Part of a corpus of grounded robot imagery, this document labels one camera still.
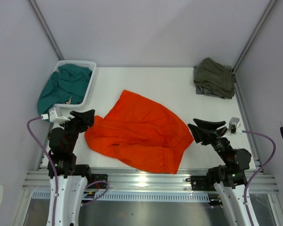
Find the orange shorts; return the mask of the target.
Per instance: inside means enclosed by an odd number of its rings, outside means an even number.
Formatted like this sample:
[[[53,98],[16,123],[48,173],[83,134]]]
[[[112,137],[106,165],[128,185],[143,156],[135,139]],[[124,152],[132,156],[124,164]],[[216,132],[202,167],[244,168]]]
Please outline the orange shorts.
[[[188,126],[163,105],[128,90],[84,134],[88,147],[133,168],[176,174],[194,141]]]

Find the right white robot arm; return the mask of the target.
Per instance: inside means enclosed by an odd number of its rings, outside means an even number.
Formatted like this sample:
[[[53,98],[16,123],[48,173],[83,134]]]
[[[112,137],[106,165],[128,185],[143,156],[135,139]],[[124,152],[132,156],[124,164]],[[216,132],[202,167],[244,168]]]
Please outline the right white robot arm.
[[[241,133],[239,118],[211,122],[194,119],[188,124],[194,141],[203,146],[210,145],[218,154],[223,165],[208,169],[204,176],[190,176],[186,179],[193,191],[216,191],[220,197],[225,217],[231,226],[257,226],[245,171],[250,168],[251,153],[231,146],[227,135]]]

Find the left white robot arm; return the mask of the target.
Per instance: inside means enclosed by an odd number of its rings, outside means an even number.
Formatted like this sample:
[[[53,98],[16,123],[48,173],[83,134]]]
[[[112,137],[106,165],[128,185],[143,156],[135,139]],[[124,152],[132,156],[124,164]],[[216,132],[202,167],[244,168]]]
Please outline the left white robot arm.
[[[48,133],[50,208],[49,226],[76,226],[85,188],[93,183],[91,169],[87,164],[76,164],[74,148],[79,134],[94,124],[95,110],[71,111],[66,118],[52,109],[50,120],[59,127]]]

